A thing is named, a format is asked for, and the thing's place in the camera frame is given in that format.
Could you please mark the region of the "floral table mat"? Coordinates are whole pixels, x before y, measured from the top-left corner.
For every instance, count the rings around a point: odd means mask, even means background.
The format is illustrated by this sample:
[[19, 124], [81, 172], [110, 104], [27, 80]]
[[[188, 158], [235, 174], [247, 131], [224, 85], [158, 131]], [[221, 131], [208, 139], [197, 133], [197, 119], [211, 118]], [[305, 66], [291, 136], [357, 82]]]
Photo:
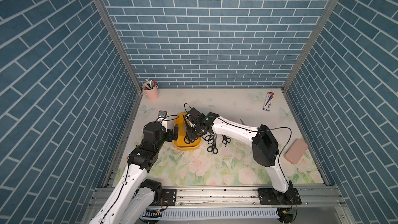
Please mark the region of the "floral table mat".
[[[280, 89], [274, 89], [269, 112], [263, 110], [267, 89], [161, 89], [159, 98], [149, 101], [143, 97], [125, 146], [114, 182], [121, 178], [129, 153], [141, 142], [143, 127], [156, 120], [159, 111], [167, 111], [175, 124], [180, 113], [191, 107], [203, 114], [216, 113], [230, 121], [259, 127], [267, 125], [276, 138], [282, 153], [288, 151], [302, 134]], [[149, 178], [164, 186], [254, 186], [269, 185], [271, 179], [265, 167], [257, 164], [252, 149], [238, 140], [225, 147], [217, 138], [218, 153], [207, 152], [208, 144], [201, 142], [198, 149], [178, 150], [173, 143], [165, 143]]]

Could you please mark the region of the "pink metal pen holder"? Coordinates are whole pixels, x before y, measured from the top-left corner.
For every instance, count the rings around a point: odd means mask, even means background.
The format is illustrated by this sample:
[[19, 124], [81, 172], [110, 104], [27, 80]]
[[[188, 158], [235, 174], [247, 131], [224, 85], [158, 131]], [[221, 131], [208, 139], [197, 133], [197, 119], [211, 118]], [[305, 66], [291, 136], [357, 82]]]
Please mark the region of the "pink metal pen holder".
[[155, 101], [159, 98], [159, 91], [157, 86], [153, 86], [149, 89], [148, 83], [145, 83], [143, 85], [143, 93], [149, 101]]

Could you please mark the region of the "black scissors small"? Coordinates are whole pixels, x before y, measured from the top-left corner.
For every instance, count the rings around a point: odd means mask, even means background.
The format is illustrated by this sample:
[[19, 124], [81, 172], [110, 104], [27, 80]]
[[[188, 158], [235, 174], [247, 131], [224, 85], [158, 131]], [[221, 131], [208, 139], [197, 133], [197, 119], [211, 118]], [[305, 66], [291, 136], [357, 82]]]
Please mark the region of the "black scissors small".
[[222, 143], [225, 147], [227, 147], [227, 145], [231, 143], [231, 139], [226, 135], [222, 135]]

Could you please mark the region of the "aluminium corner post left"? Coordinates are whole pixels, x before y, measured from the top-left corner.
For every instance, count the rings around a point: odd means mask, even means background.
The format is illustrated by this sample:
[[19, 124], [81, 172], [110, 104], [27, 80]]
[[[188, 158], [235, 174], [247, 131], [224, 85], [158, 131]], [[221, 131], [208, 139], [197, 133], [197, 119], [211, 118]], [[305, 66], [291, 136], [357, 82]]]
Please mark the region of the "aluminium corner post left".
[[134, 73], [132, 64], [129, 60], [129, 57], [127, 56], [127, 53], [123, 47], [121, 39], [117, 33], [117, 30], [112, 22], [112, 19], [106, 9], [106, 6], [105, 6], [103, 0], [92, 0], [92, 1], [99, 13], [104, 25], [105, 25], [113, 43], [114, 43], [114, 46], [116, 47], [116, 49], [121, 57], [121, 60], [124, 64], [124, 66], [127, 69], [128, 74], [130, 75], [130, 78], [132, 79], [132, 82], [133, 82], [135, 88], [137, 89], [137, 91], [139, 93], [142, 93], [142, 85], [140, 84], [136, 74]]

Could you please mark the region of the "pink phone case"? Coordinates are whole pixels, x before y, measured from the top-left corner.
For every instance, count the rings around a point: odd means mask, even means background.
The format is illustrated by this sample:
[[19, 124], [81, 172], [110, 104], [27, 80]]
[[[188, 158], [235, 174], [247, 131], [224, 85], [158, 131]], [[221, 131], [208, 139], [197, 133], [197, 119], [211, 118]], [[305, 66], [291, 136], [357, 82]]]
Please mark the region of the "pink phone case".
[[291, 164], [297, 164], [306, 153], [308, 145], [302, 139], [296, 139], [284, 154], [284, 158]]

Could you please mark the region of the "yellow plastic storage box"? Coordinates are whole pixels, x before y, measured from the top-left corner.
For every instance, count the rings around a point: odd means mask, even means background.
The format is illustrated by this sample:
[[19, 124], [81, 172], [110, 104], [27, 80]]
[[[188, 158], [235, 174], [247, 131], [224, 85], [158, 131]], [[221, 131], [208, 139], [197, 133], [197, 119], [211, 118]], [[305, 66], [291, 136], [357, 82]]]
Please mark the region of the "yellow plastic storage box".
[[201, 138], [197, 140], [188, 139], [186, 124], [184, 121], [184, 114], [180, 113], [178, 118], [175, 120], [175, 124], [178, 125], [179, 132], [176, 141], [173, 141], [174, 146], [181, 151], [191, 151], [198, 149], [201, 145]]

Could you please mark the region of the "pen refill package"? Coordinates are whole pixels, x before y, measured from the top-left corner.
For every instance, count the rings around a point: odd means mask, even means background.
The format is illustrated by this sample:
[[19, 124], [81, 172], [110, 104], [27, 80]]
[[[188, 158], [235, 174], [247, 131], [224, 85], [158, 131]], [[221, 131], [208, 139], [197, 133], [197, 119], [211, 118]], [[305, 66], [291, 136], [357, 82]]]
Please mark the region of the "pen refill package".
[[273, 92], [268, 92], [265, 98], [265, 102], [263, 105], [263, 110], [269, 112], [271, 110], [271, 106], [272, 106], [272, 100], [275, 96], [275, 93]]

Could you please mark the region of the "aluminium corner post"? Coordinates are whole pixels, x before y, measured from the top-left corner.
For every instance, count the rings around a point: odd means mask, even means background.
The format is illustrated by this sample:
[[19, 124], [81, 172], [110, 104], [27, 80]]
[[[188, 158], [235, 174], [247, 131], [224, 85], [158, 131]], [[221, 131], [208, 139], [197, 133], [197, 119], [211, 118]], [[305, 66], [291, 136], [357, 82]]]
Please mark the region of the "aluminium corner post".
[[325, 5], [325, 8], [320, 15], [314, 29], [312, 30], [311, 34], [309, 35], [309, 38], [304, 45], [302, 52], [298, 56], [296, 63], [292, 67], [292, 70], [290, 74], [288, 75], [286, 81], [283, 84], [282, 87], [282, 92], [283, 94], [287, 94], [290, 86], [293, 83], [293, 80], [295, 79], [296, 75], [298, 74], [301, 66], [304, 64], [309, 52], [313, 48], [317, 38], [319, 37], [320, 33], [322, 32], [323, 28], [325, 27], [327, 21], [329, 20], [333, 10], [337, 6], [339, 0], [328, 0], [328, 2]]
[[127, 53], [123, 47], [121, 39], [117, 33], [117, 30], [112, 22], [112, 19], [106, 9], [106, 6], [105, 6], [103, 0], [92, 0], [92, 1], [99, 13], [104, 25], [105, 25], [113, 43], [114, 43], [114, 46], [116, 47], [116, 49], [121, 57], [121, 60], [124, 64], [124, 66], [127, 69], [128, 74], [130, 75], [130, 78], [132, 79], [132, 82], [133, 82], [135, 88], [137, 89], [137, 91], [139, 93], [142, 93], [142, 85], [140, 84], [136, 74], [134, 73], [132, 64], [129, 60], [129, 57], [127, 56]]

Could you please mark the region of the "aluminium corner post right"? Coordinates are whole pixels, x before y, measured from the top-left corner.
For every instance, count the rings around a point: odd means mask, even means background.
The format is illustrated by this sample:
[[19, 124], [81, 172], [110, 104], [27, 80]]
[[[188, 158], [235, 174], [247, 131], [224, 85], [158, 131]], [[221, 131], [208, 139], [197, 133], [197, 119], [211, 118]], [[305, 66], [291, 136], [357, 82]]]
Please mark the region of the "aluminium corner post right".
[[325, 27], [327, 21], [329, 20], [333, 10], [337, 6], [339, 0], [328, 0], [328, 2], [325, 5], [325, 8], [320, 15], [314, 29], [312, 30], [311, 34], [309, 35], [309, 38], [304, 45], [302, 52], [298, 56], [296, 63], [292, 67], [292, 70], [290, 74], [288, 75], [286, 81], [283, 84], [282, 87], [282, 92], [283, 94], [287, 94], [290, 86], [293, 83], [293, 80], [295, 79], [296, 75], [298, 74], [301, 66], [304, 64], [309, 52], [313, 48], [317, 38], [319, 37], [320, 33], [322, 32], [323, 28]]

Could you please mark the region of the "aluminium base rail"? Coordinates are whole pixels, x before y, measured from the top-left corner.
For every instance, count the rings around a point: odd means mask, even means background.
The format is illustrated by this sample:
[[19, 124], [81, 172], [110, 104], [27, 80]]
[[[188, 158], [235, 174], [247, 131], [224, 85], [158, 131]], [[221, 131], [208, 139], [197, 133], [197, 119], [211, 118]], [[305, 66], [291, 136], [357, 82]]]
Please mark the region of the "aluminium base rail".
[[[302, 200], [299, 207], [337, 207], [345, 204], [336, 186], [298, 185], [295, 188]], [[258, 186], [184, 186], [175, 189], [175, 205], [171, 208], [279, 207], [270, 200], [262, 205]]]

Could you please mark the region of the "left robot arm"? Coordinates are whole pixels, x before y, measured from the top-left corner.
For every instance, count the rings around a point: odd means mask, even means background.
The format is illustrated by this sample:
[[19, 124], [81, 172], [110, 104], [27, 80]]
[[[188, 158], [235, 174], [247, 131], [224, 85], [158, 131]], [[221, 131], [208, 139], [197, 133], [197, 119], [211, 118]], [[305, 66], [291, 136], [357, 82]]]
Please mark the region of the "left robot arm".
[[178, 139], [179, 127], [167, 129], [163, 123], [152, 121], [143, 128], [143, 139], [129, 154], [122, 177], [92, 224], [134, 224], [152, 205], [161, 199], [162, 184], [147, 178], [165, 142]]

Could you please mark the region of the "black scissors pair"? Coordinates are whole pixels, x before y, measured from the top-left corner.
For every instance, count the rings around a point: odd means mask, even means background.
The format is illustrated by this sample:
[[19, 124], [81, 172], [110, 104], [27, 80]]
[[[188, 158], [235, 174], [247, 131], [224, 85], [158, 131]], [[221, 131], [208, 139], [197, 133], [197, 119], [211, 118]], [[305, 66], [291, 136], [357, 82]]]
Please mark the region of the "black scissors pair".
[[208, 134], [203, 138], [203, 140], [206, 141], [208, 145], [212, 145], [215, 142], [216, 138], [213, 134]]
[[209, 145], [207, 147], [207, 152], [213, 153], [213, 154], [217, 154], [218, 153], [218, 148], [217, 148], [217, 135], [214, 134], [216, 140], [212, 145]]

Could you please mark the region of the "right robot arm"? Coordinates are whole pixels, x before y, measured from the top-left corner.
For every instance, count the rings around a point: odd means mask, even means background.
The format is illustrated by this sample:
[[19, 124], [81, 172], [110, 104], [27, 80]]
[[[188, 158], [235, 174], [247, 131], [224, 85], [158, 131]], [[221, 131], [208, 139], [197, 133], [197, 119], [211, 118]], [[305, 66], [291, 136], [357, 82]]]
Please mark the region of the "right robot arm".
[[300, 205], [302, 200], [293, 183], [284, 174], [280, 165], [279, 144], [272, 134], [272, 130], [265, 126], [250, 127], [227, 120], [215, 113], [204, 115], [197, 109], [191, 108], [183, 116], [186, 125], [186, 143], [203, 138], [209, 146], [208, 152], [217, 154], [217, 136], [223, 137], [223, 143], [229, 144], [231, 139], [238, 140], [251, 147], [254, 161], [265, 167], [272, 187], [258, 189], [260, 204], [262, 205]]

